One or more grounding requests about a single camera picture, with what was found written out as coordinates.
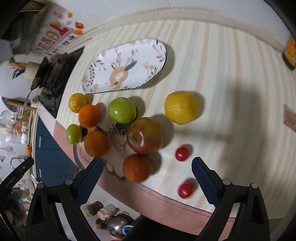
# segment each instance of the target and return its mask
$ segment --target black stovetop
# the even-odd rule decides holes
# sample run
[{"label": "black stovetop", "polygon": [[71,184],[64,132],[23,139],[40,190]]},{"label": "black stovetop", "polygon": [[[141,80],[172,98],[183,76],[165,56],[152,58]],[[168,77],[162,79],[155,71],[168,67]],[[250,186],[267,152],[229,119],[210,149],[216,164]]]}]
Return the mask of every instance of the black stovetop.
[{"label": "black stovetop", "polygon": [[40,95],[40,102],[56,118],[62,95],[70,74],[83,52],[80,48],[70,54],[63,54],[58,60],[51,63],[49,72],[45,77],[45,85]]}]

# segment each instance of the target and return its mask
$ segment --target red tomato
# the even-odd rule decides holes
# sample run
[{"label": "red tomato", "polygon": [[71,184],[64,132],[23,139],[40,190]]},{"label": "red tomato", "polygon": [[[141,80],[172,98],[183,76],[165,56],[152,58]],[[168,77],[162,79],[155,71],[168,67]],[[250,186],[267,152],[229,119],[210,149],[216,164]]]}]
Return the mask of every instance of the red tomato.
[{"label": "red tomato", "polygon": [[79,23],[79,22],[76,22],[76,23],[75,23],[75,26],[76,26],[77,28],[84,28],[83,23]]},{"label": "red tomato", "polygon": [[194,192],[194,187],[189,182],[184,182],[178,189],[180,198],[188,198]]},{"label": "red tomato", "polygon": [[188,148],[181,146],[176,150],[175,157],[178,161],[185,161],[190,156]]}]

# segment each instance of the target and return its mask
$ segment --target blue gripper pad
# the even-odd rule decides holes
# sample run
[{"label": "blue gripper pad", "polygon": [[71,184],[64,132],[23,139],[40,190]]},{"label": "blue gripper pad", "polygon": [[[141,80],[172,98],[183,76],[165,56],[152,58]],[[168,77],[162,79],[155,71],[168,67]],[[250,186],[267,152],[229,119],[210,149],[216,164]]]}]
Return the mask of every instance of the blue gripper pad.
[{"label": "blue gripper pad", "polygon": [[104,169],[103,160],[95,157],[88,167],[81,170],[74,179],[73,196],[77,207],[85,204],[89,199]]},{"label": "blue gripper pad", "polygon": [[209,204],[215,207],[219,205],[220,196],[222,196],[222,180],[218,174],[210,170],[200,157],[192,160],[192,173],[198,181]]}]

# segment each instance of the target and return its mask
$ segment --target cabinet handle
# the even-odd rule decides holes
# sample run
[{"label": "cabinet handle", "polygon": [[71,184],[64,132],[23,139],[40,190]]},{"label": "cabinet handle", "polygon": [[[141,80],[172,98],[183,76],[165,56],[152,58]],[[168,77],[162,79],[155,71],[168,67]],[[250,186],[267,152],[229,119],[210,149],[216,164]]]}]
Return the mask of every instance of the cabinet handle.
[{"label": "cabinet handle", "polygon": [[41,140],[42,140],[42,136],[39,136],[39,148],[41,148]]}]

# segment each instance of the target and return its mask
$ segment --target blue cabinet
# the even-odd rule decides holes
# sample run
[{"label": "blue cabinet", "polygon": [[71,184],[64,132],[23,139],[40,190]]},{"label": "blue cabinet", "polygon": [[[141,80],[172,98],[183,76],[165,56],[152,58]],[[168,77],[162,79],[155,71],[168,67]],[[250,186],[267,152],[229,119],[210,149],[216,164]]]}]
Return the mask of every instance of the blue cabinet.
[{"label": "blue cabinet", "polygon": [[61,149],[40,118],[38,119],[38,126],[36,132],[36,149]]},{"label": "blue cabinet", "polygon": [[37,179],[47,186],[60,185],[69,178],[73,179],[74,163],[55,142],[40,118],[36,137]]}]

